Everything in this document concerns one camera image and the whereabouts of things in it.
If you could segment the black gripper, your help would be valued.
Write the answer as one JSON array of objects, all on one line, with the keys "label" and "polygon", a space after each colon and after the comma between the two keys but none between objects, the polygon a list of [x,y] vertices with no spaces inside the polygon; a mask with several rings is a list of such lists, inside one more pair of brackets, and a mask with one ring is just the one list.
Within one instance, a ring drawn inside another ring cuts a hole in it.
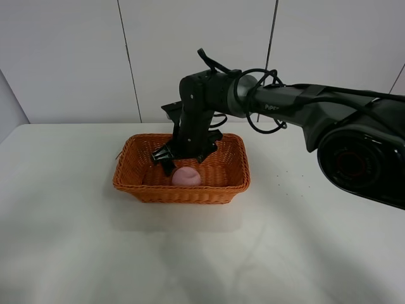
[{"label": "black gripper", "polygon": [[212,110],[190,110],[183,104],[180,120],[174,123],[171,139],[154,151],[151,158],[160,163],[166,176],[177,168],[173,161],[195,159],[202,163],[210,154],[217,151],[217,142],[223,134],[211,129],[214,117]]}]

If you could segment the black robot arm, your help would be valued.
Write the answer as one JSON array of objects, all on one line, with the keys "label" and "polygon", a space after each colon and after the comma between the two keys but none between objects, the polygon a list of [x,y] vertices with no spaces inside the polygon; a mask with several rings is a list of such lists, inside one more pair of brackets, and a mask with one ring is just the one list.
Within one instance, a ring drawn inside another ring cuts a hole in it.
[{"label": "black robot arm", "polygon": [[214,116],[270,117],[300,127],[325,177],[338,188],[404,208],[404,98],[316,84],[285,85],[276,71],[264,85],[250,71],[209,69],[180,81],[180,101],[165,105],[172,138],[152,154],[166,174],[174,161],[203,162],[222,138]]}]

